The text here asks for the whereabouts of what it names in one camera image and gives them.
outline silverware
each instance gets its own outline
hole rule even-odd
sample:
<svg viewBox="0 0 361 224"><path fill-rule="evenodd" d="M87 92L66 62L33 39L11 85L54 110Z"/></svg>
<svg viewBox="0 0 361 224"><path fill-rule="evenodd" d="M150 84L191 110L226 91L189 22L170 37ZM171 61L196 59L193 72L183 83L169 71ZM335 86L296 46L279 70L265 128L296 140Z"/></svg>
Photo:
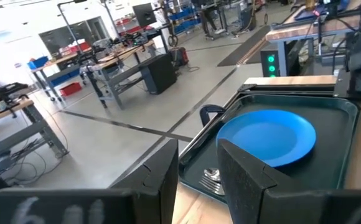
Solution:
<svg viewBox="0 0 361 224"><path fill-rule="evenodd" d="M222 185L214 180L210 179L206 175L203 175L201 180L199 181L201 185L209 189L214 194L224 196L225 192L223 191Z"/></svg>
<svg viewBox="0 0 361 224"><path fill-rule="evenodd" d="M217 168L208 168L204 170L204 175L209 179L220 183L220 174L219 169Z"/></svg>

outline metal pole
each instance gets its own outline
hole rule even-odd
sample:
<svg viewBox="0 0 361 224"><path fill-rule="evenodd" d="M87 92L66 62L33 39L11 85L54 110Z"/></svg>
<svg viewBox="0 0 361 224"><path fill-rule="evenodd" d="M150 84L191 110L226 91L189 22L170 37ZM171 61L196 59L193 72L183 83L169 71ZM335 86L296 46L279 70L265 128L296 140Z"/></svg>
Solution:
<svg viewBox="0 0 361 224"><path fill-rule="evenodd" d="M113 17L111 16L110 10L108 9L106 0L104 0L104 2L105 2L105 8L107 10L108 17L110 18L110 21L111 21L111 25L113 25L114 32L116 33L117 37L119 38L120 34L118 33L118 31L116 29L116 24L114 23L114 20L113 20Z"/></svg>
<svg viewBox="0 0 361 224"><path fill-rule="evenodd" d="M62 17L63 17L63 19L64 19L64 22L66 22L66 26L67 26L67 28L68 28L68 31L70 31L71 36L73 37L75 43L77 44L78 50L79 50L80 53L82 54L82 50L81 50L80 45L78 44L77 38L75 37L75 34L73 33L73 30L71 30L70 24L68 23L67 18L64 16L64 13L63 13L62 8L60 8L61 5L63 5L63 4L68 4L68 3L71 3L71 2L72 2L72 1L59 3L59 4L57 4L57 7L58 7L58 9L59 9L59 11L60 11L60 14L62 15Z"/></svg>

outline green indicator light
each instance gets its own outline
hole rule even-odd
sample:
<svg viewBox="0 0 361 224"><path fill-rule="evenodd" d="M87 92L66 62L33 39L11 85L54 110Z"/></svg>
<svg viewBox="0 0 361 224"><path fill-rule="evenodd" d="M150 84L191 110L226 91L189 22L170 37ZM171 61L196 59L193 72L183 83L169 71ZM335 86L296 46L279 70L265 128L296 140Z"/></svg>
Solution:
<svg viewBox="0 0 361 224"><path fill-rule="evenodd" d="M274 56L269 56L268 57L268 62L274 62Z"/></svg>

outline floor mat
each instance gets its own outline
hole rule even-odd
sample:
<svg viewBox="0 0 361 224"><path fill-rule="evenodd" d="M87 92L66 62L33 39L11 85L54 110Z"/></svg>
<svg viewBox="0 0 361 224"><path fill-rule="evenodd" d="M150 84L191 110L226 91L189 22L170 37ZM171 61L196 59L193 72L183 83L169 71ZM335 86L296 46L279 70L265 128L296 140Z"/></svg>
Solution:
<svg viewBox="0 0 361 224"><path fill-rule="evenodd" d="M260 49L269 43L265 35L270 31L270 26L262 27L252 35L246 42L242 43L236 50L223 59L217 66L241 65L246 63L260 63Z"/></svg>

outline concrete floor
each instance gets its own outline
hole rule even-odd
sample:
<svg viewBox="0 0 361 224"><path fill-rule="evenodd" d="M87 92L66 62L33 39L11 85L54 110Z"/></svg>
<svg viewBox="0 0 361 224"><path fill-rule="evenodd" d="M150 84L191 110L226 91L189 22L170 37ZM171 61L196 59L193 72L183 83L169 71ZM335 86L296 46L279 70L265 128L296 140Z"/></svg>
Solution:
<svg viewBox="0 0 361 224"><path fill-rule="evenodd" d="M269 22L281 22L288 11L289 7L271 4ZM262 21L263 13L259 13L259 26ZM22 168L18 178L31 179L20 182L28 187L103 189L131 165L137 165L158 150L170 134L185 136L183 140L192 139L202 128L198 115L202 105L223 105L247 78L262 76L260 64L243 65L231 75L235 67L216 67L258 29L237 39L223 37L215 41L205 40L201 30L188 35L181 46L189 51L189 65L200 69L190 73L183 68L177 83L157 96L146 93L142 83L129 89L120 96L125 110L119 110L113 102L108 102L108 109L104 110L90 85L67 98L64 103L52 103L41 92L33 94L31 98L36 107L67 145L70 154L58 161L48 147L42 147L37 152L45 159L46 168L37 154L27 156L26 162L35 165L37 175L50 171L60 162L56 169L37 181L33 179L35 171L32 166L16 166L3 177L11 177ZM135 63L132 58L125 61L130 67ZM164 134L123 128L74 116L66 111L158 130ZM16 119L7 117L0 120L0 139L24 127L26 123L20 114ZM179 141L180 152L187 144L187 141Z"/></svg>

